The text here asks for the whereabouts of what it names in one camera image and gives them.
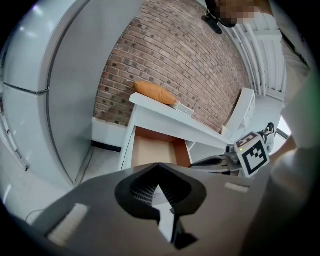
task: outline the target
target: white baseboard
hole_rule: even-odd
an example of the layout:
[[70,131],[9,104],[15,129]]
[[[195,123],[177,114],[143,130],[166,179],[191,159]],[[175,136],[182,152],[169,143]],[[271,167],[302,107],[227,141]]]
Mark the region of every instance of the white baseboard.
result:
[[127,127],[92,118],[92,140],[122,148]]

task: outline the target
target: brick wall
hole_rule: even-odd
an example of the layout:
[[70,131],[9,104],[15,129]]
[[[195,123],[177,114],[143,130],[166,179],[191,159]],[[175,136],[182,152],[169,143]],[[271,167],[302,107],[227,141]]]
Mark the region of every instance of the brick wall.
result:
[[219,132],[249,82],[229,38],[201,20],[205,12],[194,0],[144,0],[106,63],[94,115],[128,125],[133,82],[145,80],[167,89],[195,111],[195,119]]

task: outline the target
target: open drawer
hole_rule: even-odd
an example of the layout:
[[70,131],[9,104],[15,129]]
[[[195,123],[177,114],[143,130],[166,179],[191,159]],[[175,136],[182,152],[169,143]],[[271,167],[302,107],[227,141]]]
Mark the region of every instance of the open drawer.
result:
[[135,127],[125,152],[121,170],[152,164],[191,164],[185,140],[141,127]]

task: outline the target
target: white refrigerator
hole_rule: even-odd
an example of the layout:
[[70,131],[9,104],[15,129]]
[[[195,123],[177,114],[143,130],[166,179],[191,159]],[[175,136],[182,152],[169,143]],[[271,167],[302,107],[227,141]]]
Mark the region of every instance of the white refrigerator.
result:
[[27,171],[72,188],[88,165],[101,74],[141,0],[41,0],[2,51],[2,124]]

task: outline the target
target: orange pillow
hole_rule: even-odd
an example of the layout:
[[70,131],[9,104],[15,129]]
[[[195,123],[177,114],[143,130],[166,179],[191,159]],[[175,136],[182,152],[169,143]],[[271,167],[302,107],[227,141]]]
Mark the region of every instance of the orange pillow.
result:
[[175,96],[170,92],[152,82],[136,81],[133,86],[137,93],[145,95],[163,104],[170,105],[177,101]]

